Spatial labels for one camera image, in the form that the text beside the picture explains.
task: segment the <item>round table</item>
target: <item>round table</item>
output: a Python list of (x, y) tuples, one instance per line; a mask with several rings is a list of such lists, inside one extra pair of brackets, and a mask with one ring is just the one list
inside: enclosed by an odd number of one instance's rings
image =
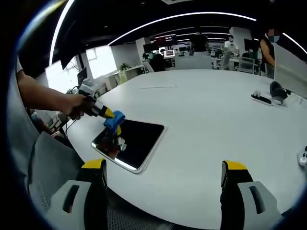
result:
[[(107, 162), (108, 186), (134, 206), (172, 223), (219, 229), (222, 161), (246, 165), (276, 197), (282, 213), (294, 205), (306, 178), (296, 154), (306, 145), (307, 109), (291, 102), (269, 107), (271, 79), (223, 70), (173, 70), (140, 75), (99, 100), (127, 119), (162, 124), (167, 131), (147, 168), (133, 174)], [(85, 115), (68, 129), (84, 161), (103, 118)]]

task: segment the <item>window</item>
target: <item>window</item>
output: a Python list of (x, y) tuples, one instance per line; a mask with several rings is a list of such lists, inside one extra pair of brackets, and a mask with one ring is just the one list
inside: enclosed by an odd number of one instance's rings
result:
[(86, 55), (94, 79), (116, 71), (116, 64), (110, 46), (88, 49)]
[(50, 88), (66, 93), (69, 89), (78, 85), (78, 73), (76, 57), (63, 70), (60, 61), (45, 69)]

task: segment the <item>sleeve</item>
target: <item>sleeve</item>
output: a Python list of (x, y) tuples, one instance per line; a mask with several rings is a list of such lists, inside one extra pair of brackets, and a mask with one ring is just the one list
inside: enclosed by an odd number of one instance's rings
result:
[(21, 66), (20, 64), (20, 61), (19, 61), (19, 57), (17, 56), (17, 61), (16, 61), (16, 73), (20, 72), (23, 70), (23, 67)]

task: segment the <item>black ceiling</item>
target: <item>black ceiling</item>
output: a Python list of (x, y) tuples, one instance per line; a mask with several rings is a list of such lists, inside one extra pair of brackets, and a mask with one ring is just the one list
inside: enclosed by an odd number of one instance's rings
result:
[[(65, 4), (42, 23), (20, 54), (25, 70), (34, 77), (48, 66), (52, 37)], [(160, 0), (75, 0), (62, 24), (56, 48), (74, 44), (74, 52), (79, 52), (86, 48), (106, 45), (138, 26), (164, 17), (189, 12), (228, 12), (255, 18), (257, 22), (225, 15), (178, 17), (151, 24), (112, 45), (196, 25), (207, 26), (203, 28), (204, 32), (221, 33), (228, 33), (232, 26), (243, 27), (250, 29), (252, 36), (259, 38), (263, 28), (273, 24), (307, 49), (307, 40), (300, 29), (302, 25), (297, 23), (306, 21), (303, 14), (297, 13), (299, 4), (296, 0), (276, 0), (273, 5), (270, 0), (193, 0), (172, 5)], [(185, 33), (193, 33), (193, 29), (176, 32)], [(281, 37), (280, 42), (300, 58), (306, 59), (306, 54), (285, 37)]]

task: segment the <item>face mask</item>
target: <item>face mask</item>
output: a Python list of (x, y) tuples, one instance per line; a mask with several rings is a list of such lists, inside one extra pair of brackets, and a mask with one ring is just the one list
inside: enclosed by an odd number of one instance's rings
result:
[(39, 119), (36, 112), (33, 112), (33, 113), (31, 114), (31, 118), (32, 118), (32, 120), (34, 120), (34, 121), (36, 121), (36, 120)]
[(268, 36), (269, 41), (273, 43), (276, 43), (279, 40), (279, 37), (280, 36)]

